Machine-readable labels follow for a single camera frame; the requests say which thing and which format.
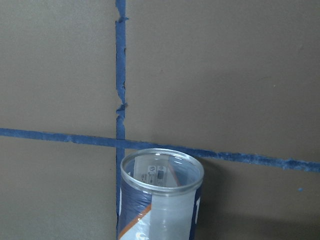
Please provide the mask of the clear Wilson tennis ball can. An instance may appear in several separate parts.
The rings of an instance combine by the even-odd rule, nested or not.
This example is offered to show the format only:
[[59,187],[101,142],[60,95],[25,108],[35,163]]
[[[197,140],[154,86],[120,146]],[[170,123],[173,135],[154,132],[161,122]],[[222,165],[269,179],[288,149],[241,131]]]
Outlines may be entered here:
[[193,240],[202,164],[185,153],[142,149],[120,163],[119,240]]

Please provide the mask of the brown paper table cover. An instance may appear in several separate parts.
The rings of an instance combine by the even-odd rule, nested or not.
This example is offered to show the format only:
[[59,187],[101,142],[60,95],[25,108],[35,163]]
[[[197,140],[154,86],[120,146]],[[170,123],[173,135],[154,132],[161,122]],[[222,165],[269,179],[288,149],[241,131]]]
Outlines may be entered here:
[[0,237],[113,240],[116,149],[20,130],[320,160],[317,0],[0,3]]

